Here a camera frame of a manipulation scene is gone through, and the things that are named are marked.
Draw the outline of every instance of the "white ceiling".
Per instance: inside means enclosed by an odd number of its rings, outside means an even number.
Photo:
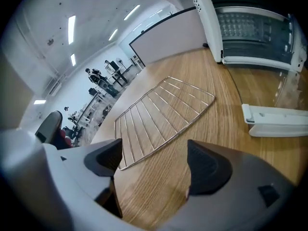
[[[18,22],[27,38],[59,73],[72,72],[79,63],[117,40],[126,27],[148,7],[162,0],[24,0]],[[126,21],[124,17],[136,6],[139,9]],[[68,18],[76,16],[74,42],[68,45]],[[112,41],[112,32],[118,28]],[[70,55],[75,54],[73,67]]]

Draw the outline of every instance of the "fluorescent light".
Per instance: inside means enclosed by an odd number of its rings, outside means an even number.
[[[135,31],[139,26],[141,26],[142,23],[140,23],[138,26],[135,27],[133,31]]]
[[[68,18],[68,44],[73,43],[74,41],[74,25],[75,25],[76,16]]]
[[[71,55],[72,65],[76,65],[75,54]]]
[[[153,22],[151,22],[150,24],[152,24]],[[146,27],[148,27],[150,24],[148,24]]]
[[[139,7],[140,7],[140,4],[137,5],[131,12],[129,12],[129,14],[124,18],[124,20],[126,21],[131,16],[131,14],[134,13],[136,9],[138,9]]]
[[[117,29],[116,29],[116,30],[114,30],[114,32],[112,33],[112,35],[110,36],[110,38],[109,38],[109,40],[108,40],[108,41],[110,41],[110,40],[114,37],[114,35],[116,34],[116,32],[117,32]]]
[[[46,100],[35,100],[34,104],[44,104]]]

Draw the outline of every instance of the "wire rack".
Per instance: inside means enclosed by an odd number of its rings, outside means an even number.
[[[115,120],[115,138],[123,140],[119,170],[157,152],[195,122],[215,96],[196,86],[167,77]]]

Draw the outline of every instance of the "metal wire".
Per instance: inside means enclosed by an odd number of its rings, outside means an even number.
[[[203,92],[203,93],[205,93],[205,94],[207,94],[207,95],[210,95],[210,96],[212,97],[212,101],[211,101],[210,103],[206,103],[206,102],[204,102],[202,99],[197,98],[196,96],[192,95],[191,93],[189,93],[188,91],[184,90],[183,88],[177,87],[176,85],[173,85],[173,84],[169,83],[169,82],[168,82],[168,79],[172,79],[172,80],[178,81],[178,82],[180,82],[180,83],[182,83],[182,84],[184,84],[184,85],[190,86],[190,87],[192,87],[192,88],[194,88],[194,89],[196,89],[196,90],[199,90],[199,91],[201,91],[201,92]],[[173,94],[171,91],[168,91],[168,90],[166,90],[165,88],[161,87],[160,85],[161,85],[162,83],[164,83],[164,82],[167,83],[167,84],[169,84],[169,85],[171,85],[171,86],[173,86],[173,87],[175,87],[175,88],[177,88],[179,91],[183,91],[183,92],[187,93],[187,94],[190,95],[191,97],[193,97],[193,98],[195,98],[196,100],[200,101],[201,103],[205,104],[206,107],[205,107],[201,112],[196,111],[196,110],[195,110],[194,108],[192,108],[188,103],[186,103],[186,102],[184,102],[183,100],[181,100],[179,97],[177,97],[177,96],[176,96],[175,94]],[[181,103],[183,103],[184,105],[186,105],[187,107],[189,107],[189,110],[194,111],[197,115],[196,115],[191,121],[187,121],[187,120],[176,110],[176,109],[177,109],[177,106],[176,106],[176,105],[174,105],[174,107],[172,107],[172,105],[171,105],[169,102],[167,102],[163,97],[161,97],[161,96],[155,91],[155,89],[158,88],[158,87],[160,87],[160,88],[163,89],[165,92],[167,92],[168,94],[170,94],[172,97],[176,98],[178,101],[180,101]],[[165,115],[165,114],[163,114],[162,109],[159,108],[159,105],[158,105],[157,103],[155,104],[155,102],[150,98],[150,96],[148,95],[150,92],[155,93],[155,95],[158,96],[158,97],[168,106],[168,108],[171,108],[171,109],[178,115],[178,117],[180,117],[182,120],[185,121],[186,125],[185,125],[184,127],[182,127],[179,131],[177,131],[177,130],[175,129],[175,127],[170,123],[170,121],[169,121],[170,119],[168,119],[168,116]],[[148,99],[149,99],[149,100],[151,101],[151,103],[155,106],[155,108],[156,108],[156,109],[158,110],[158,112],[162,115],[162,117],[167,121],[167,123],[170,124],[171,128],[172,128],[172,129],[174,130],[174,132],[175,132],[174,135],[172,135],[171,137],[166,138],[166,139],[164,138],[164,135],[163,135],[162,131],[159,130],[157,124],[156,124],[155,121],[154,121],[153,114],[151,114],[151,113],[149,112],[149,110],[147,109],[147,107],[146,107],[145,104],[143,103],[143,100],[142,100],[142,99],[143,99],[145,96],[148,97]],[[119,170],[124,170],[124,169],[127,169],[127,168],[129,168],[129,167],[135,165],[136,163],[138,163],[138,162],[144,160],[145,158],[149,157],[150,155],[152,155],[153,153],[155,153],[156,151],[158,151],[159,149],[161,149],[161,148],[162,148],[164,145],[166,145],[167,143],[171,142],[174,138],[176,138],[177,136],[179,136],[188,126],[190,126],[193,122],[195,122],[195,121],[196,121],[196,120],[208,109],[208,107],[214,102],[214,100],[215,100],[215,96],[214,96],[213,94],[211,94],[211,93],[209,93],[209,92],[207,92],[207,91],[204,91],[204,90],[202,90],[202,89],[200,89],[200,88],[198,88],[198,87],[196,87],[196,86],[194,86],[194,85],[191,85],[191,84],[189,84],[189,83],[186,83],[186,82],[184,82],[184,81],[182,81],[182,80],[179,80],[179,79],[176,79],[176,78],[173,78],[173,77],[167,77],[167,78],[163,79],[163,80],[162,80],[161,82],[159,82],[155,87],[151,88],[146,94],[144,94],[142,97],[140,97],[135,103],[133,103],[124,113],[122,113],[122,114],[115,120],[115,138],[116,138],[116,122],[117,122],[118,119],[119,119],[119,126],[120,126],[120,134],[121,134],[121,137],[122,137],[121,119],[120,119],[120,118],[121,118],[121,116],[124,116],[125,129],[127,130],[127,136],[128,136],[128,146],[130,147],[131,156],[132,156],[132,159],[133,159],[133,163],[131,163],[130,165],[127,165],[127,164],[126,164],[126,158],[125,158],[124,151],[123,151],[123,160],[124,160],[124,165],[125,165],[125,167],[124,167],[124,168],[119,168]],[[143,120],[143,119],[141,118],[141,115],[140,115],[139,110],[138,110],[138,107],[137,107],[137,104],[138,104],[138,103],[141,103],[141,104],[143,105],[145,111],[147,112],[147,114],[149,115],[149,117],[150,117],[150,119],[152,120],[153,124],[155,125],[155,127],[156,127],[158,133],[160,134],[160,136],[161,136],[161,137],[163,138],[163,140],[164,140],[164,142],[161,143],[161,144],[159,144],[156,148],[153,147],[153,144],[152,144],[152,142],[151,142],[150,136],[149,136],[148,131],[147,131],[146,127],[145,127],[145,123],[146,123],[147,120]],[[149,140],[149,142],[150,142],[150,144],[151,144],[151,147],[152,147],[152,151],[149,152],[148,154],[145,154],[145,150],[144,150],[144,148],[142,147],[142,144],[141,144],[141,142],[140,142],[140,136],[139,136],[138,133],[137,133],[137,129],[136,129],[137,124],[134,123],[134,119],[133,119],[132,112],[131,112],[131,108],[132,108],[133,106],[136,107],[136,110],[137,110],[138,116],[139,116],[139,118],[140,118],[142,127],[143,127],[143,129],[144,129],[144,131],[145,131],[145,134],[146,134],[146,136],[147,136],[147,138],[148,138],[148,140]],[[134,130],[133,130],[133,131],[128,131],[127,122],[126,122],[126,116],[125,116],[125,114],[126,114],[128,111],[129,111],[129,113],[130,113],[131,121],[132,121],[132,124],[133,124],[133,127],[134,127]],[[141,153],[142,153],[142,158],[140,158],[140,159],[138,159],[138,160],[135,160],[135,157],[134,157],[133,148],[132,148],[131,140],[130,140],[130,135],[136,136],[137,141],[138,141],[138,144],[139,144],[139,147],[140,147],[140,150],[141,150]]]

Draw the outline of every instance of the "wooden countertop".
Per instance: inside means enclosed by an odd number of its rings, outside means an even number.
[[[277,81],[260,70],[257,75],[236,72],[237,78],[263,81],[277,89]],[[153,229],[165,222],[185,203],[190,185],[187,140],[193,139],[230,147],[259,156],[298,184],[308,161],[308,137],[256,138],[244,123],[239,91],[226,66],[214,61],[210,50],[190,51],[168,57],[144,68],[114,105],[92,143],[114,139],[114,120],[149,89],[167,76],[202,88],[216,96],[215,102],[194,124],[166,147],[124,171],[115,173],[115,187],[123,220]],[[255,89],[252,97],[272,100],[275,92]]]

